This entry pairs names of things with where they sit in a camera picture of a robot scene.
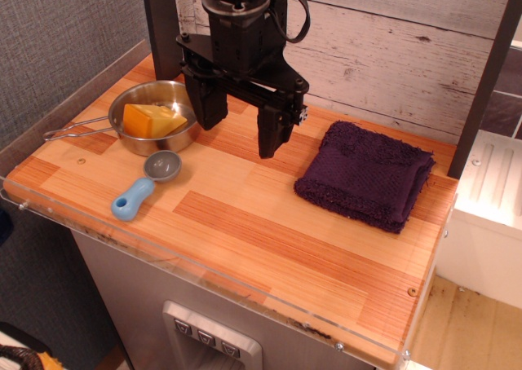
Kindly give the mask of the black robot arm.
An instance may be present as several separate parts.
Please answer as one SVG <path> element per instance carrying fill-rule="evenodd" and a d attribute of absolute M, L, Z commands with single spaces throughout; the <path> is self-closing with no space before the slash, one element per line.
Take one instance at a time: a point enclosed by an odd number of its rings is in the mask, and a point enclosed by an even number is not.
<path fill-rule="evenodd" d="M 307 0 L 298 0 L 305 11 Z M 210 34 L 183 33 L 182 73 L 200 126 L 211 130 L 228 115 L 233 96 L 258 109 L 259 156 L 274 156 L 307 116 L 308 82 L 285 60 L 289 43 L 307 35 L 307 15 L 295 37 L 287 33 L 287 0 L 201 0 Z"/>

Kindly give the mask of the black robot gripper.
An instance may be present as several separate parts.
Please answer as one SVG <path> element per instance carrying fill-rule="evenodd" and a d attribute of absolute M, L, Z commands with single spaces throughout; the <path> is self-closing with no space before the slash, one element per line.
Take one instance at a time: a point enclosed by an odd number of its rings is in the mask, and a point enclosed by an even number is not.
<path fill-rule="evenodd" d="M 285 47 L 293 40 L 287 5 L 221 2 L 206 10 L 210 34 L 183 33 L 176 39 L 197 122 L 211 130 L 228 115 L 229 95 L 246 101 L 259 109 L 259 156 L 273 158 L 290 140 L 293 122 L 303 120 L 309 90 L 307 80 L 285 60 Z"/>

